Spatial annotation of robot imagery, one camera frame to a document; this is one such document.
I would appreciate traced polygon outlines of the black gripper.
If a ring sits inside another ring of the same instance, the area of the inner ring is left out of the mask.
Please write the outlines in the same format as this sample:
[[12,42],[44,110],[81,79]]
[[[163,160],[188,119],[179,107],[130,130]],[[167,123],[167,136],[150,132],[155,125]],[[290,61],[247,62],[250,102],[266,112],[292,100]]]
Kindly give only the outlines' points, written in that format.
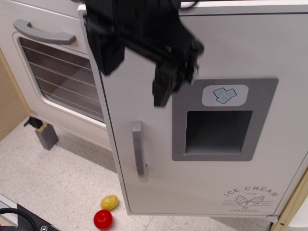
[[199,74],[202,43],[182,24],[178,14],[116,14],[113,27],[121,52],[129,48],[156,64],[152,92],[155,107],[165,107],[172,92]]

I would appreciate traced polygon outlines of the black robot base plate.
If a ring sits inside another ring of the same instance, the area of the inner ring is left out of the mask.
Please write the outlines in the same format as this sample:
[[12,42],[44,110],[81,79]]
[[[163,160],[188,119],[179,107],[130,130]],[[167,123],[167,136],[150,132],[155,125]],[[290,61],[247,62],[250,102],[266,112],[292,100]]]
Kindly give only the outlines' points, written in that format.
[[59,231],[54,225],[19,204],[7,206],[1,202],[0,218],[10,224],[0,224],[1,231]]

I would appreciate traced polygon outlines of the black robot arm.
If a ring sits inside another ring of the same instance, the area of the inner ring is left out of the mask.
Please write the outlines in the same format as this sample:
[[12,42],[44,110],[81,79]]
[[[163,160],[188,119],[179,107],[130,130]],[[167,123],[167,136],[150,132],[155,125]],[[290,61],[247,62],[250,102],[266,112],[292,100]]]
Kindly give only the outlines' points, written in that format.
[[124,61],[125,48],[156,64],[154,106],[198,73],[203,44],[182,24],[179,0],[87,0],[83,17],[88,43],[99,70],[109,76]]

